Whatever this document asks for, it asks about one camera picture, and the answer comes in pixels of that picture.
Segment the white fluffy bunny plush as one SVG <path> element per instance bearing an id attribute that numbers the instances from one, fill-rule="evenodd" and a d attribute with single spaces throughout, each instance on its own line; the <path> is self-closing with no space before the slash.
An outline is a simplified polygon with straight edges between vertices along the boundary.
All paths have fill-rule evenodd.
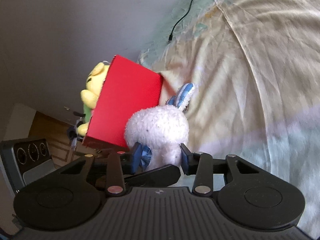
<path id="1" fill-rule="evenodd" d="M 141 144 L 143 171 L 169 164 L 180 166 L 180 144 L 186 144 L 189 138 L 185 111 L 194 91 L 195 85 L 186 83 L 165 105 L 137 111 L 129 118 L 124 138 L 130 148 Z"/>

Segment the yellow tiger plush pink shirt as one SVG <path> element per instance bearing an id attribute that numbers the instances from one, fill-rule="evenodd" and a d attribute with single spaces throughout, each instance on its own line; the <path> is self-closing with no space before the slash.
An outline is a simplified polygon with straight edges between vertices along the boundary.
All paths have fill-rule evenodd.
<path id="1" fill-rule="evenodd" d="M 108 61 L 99 62 L 89 73 L 86 79 L 86 88 L 80 92 L 81 101 L 92 109 L 92 114 L 96 108 L 109 67 L 110 63 Z M 84 137 L 88 127 L 89 122 L 81 124 L 77 128 L 78 135 Z"/>

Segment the red cardboard box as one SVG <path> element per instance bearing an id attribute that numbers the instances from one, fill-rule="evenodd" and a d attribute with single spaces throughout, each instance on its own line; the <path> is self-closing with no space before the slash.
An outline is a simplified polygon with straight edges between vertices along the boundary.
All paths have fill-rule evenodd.
<path id="1" fill-rule="evenodd" d="M 129 118 L 159 104 L 163 77 L 116 55 L 104 81 L 82 144 L 95 149 L 127 149 L 124 139 Z"/>

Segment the green plush toy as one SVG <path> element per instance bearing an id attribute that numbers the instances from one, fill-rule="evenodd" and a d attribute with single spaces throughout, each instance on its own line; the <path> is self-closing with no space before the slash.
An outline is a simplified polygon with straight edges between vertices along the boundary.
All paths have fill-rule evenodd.
<path id="1" fill-rule="evenodd" d="M 92 116 L 92 109 L 83 104 L 83 110 L 81 112 L 73 111 L 73 115 L 80 118 L 83 123 L 88 123 Z"/>

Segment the black device with dials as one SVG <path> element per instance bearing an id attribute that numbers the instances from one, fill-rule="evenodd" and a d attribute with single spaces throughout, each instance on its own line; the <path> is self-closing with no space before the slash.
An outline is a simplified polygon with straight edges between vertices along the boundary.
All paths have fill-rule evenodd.
<path id="1" fill-rule="evenodd" d="M 55 166 L 46 139 L 2 141 L 1 170 L 13 195 L 26 185 L 54 172 Z"/>

